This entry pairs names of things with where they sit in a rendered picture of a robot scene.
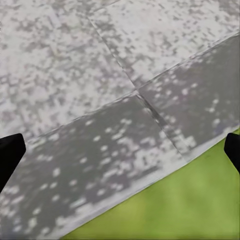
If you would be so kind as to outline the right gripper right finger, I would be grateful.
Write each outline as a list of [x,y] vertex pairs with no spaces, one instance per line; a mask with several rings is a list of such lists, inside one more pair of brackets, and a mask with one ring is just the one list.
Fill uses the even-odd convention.
[[240,173],[240,135],[231,132],[228,133],[224,151]]

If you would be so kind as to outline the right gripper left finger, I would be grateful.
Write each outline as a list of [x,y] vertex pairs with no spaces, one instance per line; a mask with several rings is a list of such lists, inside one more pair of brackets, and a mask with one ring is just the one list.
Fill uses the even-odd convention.
[[22,133],[0,138],[0,193],[26,153]]

